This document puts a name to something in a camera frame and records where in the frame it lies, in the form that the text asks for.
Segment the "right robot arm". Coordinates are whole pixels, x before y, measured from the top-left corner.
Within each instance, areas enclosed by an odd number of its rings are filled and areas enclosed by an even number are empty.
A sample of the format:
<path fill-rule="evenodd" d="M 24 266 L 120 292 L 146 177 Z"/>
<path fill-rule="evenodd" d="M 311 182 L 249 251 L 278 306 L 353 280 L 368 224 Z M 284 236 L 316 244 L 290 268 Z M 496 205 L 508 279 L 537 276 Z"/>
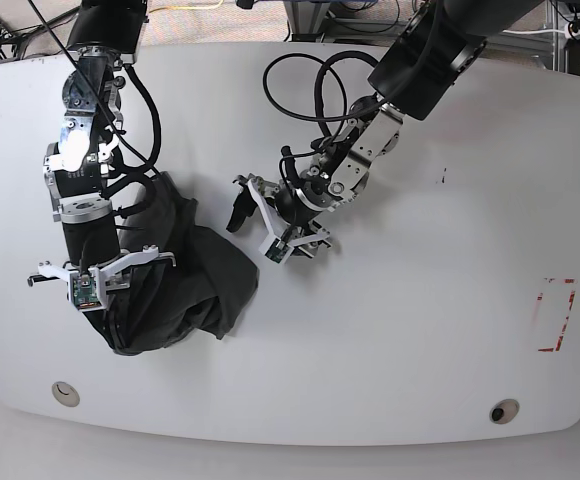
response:
<path fill-rule="evenodd" d="M 156 169 L 161 121 L 134 69 L 147 22 L 145 1 L 84 1 L 59 45 L 74 70 L 63 85 L 61 131 L 45 154 L 43 175 L 68 260 L 40 262 L 27 283 L 61 281 L 77 305 L 93 307 L 108 294 L 127 293 L 174 259 L 162 252 L 159 231 L 170 204 Z M 124 137 L 127 83 L 148 108 L 153 143 L 146 155 Z"/>

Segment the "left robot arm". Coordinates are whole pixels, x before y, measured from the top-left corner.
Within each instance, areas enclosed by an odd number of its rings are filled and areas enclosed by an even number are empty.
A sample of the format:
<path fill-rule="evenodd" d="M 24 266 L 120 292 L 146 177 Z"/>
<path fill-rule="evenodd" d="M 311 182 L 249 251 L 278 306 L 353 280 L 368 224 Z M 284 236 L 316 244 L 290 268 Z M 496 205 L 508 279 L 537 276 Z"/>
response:
<path fill-rule="evenodd" d="M 282 264 L 293 255 L 312 258 L 330 247 L 329 231 L 316 218 L 353 202 L 365 189 L 372 162 L 398 142 L 405 117 L 422 121 L 458 77 L 479 57 L 489 37 L 536 7 L 534 1 L 426 1 L 381 59 L 348 50 L 324 60 L 313 98 L 322 136 L 311 145 L 310 165 L 296 168 L 297 155 L 281 150 L 277 183 L 238 176 L 241 191 L 226 229 L 237 232 L 255 212 L 268 236 L 263 254 Z M 371 66 L 373 92 L 344 105 L 338 117 L 324 113 L 325 77 L 342 60 Z"/>

